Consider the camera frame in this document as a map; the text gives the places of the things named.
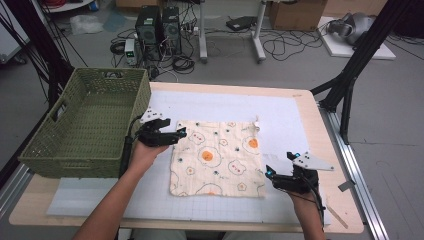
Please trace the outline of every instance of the floor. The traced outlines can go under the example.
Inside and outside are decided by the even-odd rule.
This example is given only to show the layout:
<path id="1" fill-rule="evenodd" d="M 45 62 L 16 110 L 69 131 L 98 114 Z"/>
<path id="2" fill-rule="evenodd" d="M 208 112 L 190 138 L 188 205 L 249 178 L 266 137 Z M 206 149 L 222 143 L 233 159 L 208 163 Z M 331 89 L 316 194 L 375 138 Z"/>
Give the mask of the floor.
<path id="1" fill-rule="evenodd" d="M 67 14 L 96 15 L 100 22 L 108 24 L 103 32 L 70 35 L 69 40 L 89 67 L 111 67 L 110 40 L 117 33 L 133 28 L 135 22 L 110 8 L 96 13 L 80 9 Z M 63 19 L 67 17 L 66 14 L 61 16 Z M 222 19 L 212 22 L 221 29 L 225 28 Z M 194 72 L 177 75 L 178 82 L 312 89 L 337 76 L 348 61 L 346 58 L 330 57 L 321 46 L 307 48 L 283 62 L 267 54 L 267 60 L 257 64 L 252 42 L 246 35 L 216 34 L 208 35 L 207 39 L 208 63 L 198 61 L 196 50 Z M 424 94 L 421 93 L 424 89 L 424 62 L 391 43 L 386 44 L 396 55 L 396 60 L 372 60 L 359 76 L 353 95 L 349 139 L 389 238 L 422 239 L 424 191 L 418 177 L 424 170 L 421 159 L 424 144 Z M 424 57 L 423 45 L 396 44 Z M 82 61 L 69 46 L 67 49 L 72 65 L 83 67 Z M 0 73 L 0 167 L 3 167 L 43 115 L 47 104 L 31 64 L 2 65 Z M 163 82 L 176 80 L 168 73 L 156 79 Z M 324 97 L 325 94 L 319 94 L 316 100 Z M 0 221 L 2 239 L 62 239 L 70 238 L 76 231 L 71 227 L 12 226 L 7 220 L 9 214 L 10 210 Z M 327 238 L 371 239 L 365 229 L 360 235 L 328 234 Z M 203 238 L 216 235 L 205 232 L 191 234 L 200 234 Z M 302 239 L 302 235 L 273 234 L 273 239 Z"/>

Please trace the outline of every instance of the forearm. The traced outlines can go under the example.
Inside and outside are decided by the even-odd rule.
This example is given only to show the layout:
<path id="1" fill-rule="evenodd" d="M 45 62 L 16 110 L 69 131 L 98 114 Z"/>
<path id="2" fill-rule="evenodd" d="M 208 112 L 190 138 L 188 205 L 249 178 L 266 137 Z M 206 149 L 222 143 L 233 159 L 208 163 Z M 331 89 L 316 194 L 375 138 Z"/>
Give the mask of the forearm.
<path id="1" fill-rule="evenodd" d="M 291 194 L 290 196 L 293 200 L 294 210 L 302 227 L 305 240 L 325 240 L 321 217 L 312 194 L 301 195 L 302 198 L 296 197 L 296 195 Z"/>
<path id="2" fill-rule="evenodd" d="M 87 218 L 74 239 L 114 239 L 141 175 L 125 173 Z"/>

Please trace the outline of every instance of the desktop computer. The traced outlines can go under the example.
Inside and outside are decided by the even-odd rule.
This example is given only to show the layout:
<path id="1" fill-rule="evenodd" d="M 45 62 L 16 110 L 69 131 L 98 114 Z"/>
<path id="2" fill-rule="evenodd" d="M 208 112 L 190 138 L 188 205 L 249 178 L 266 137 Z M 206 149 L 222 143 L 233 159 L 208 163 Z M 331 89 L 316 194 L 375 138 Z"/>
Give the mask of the desktop computer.
<path id="1" fill-rule="evenodd" d="M 166 7 L 163 9 L 162 24 L 166 39 L 166 53 L 170 55 L 180 55 L 182 53 L 179 15 L 178 7 Z"/>
<path id="2" fill-rule="evenodd" d="M 163 25 L 158 6 L 142 6 L 135 23 L 135 30 L 140 43 L 144 61 L 161 60 L 163 42 Z"/>

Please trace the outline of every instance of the human arm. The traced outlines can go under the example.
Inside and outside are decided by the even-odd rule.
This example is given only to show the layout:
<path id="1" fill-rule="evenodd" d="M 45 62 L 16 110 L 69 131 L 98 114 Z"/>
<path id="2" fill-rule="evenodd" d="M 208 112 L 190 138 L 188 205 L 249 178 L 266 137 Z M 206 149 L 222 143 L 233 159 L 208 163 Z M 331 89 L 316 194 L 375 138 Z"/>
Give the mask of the human arm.
<path id="1" fill-rule="evenodd" d="M 299 219 L 305 240 L 325 240 L 321 218 L 312 192 L 305 194 L 290 192 L 289 196 L 293 201 L 294 211 Z"/>
<path id="2" fill-rule="evenodd" d="M 151 148 L 136 141 L 128 170 L 85 220 L 73 239 L 114 239 L 138 182 L 157 155 L 167 148 Z"/>

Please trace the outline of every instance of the cardboard box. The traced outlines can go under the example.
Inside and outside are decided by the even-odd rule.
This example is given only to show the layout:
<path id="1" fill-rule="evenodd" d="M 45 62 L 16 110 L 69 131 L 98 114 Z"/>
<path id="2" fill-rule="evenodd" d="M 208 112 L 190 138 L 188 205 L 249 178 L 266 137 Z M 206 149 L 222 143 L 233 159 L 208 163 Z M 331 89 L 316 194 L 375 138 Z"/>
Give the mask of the cardboard box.
<path id="1" fill-rule="evenodd" d="M 157 5 L 162 7 L 162 0 L 116 0 L 116 6 L 126 10 L 140 10 L 143 5 Z"/>
<path id="2" fill-rule="evenodd" d="M 272 3 L 269 20 L 275 30 L 315 31 L 327 0 L 300 0 L 295 4 Z"/>
<path id="3" fill-rule="evenodd" d="M 328 0 L 323 16 L 343 17 L 348 12 L 377 16 L 386 2 L 387 0 Z"/>

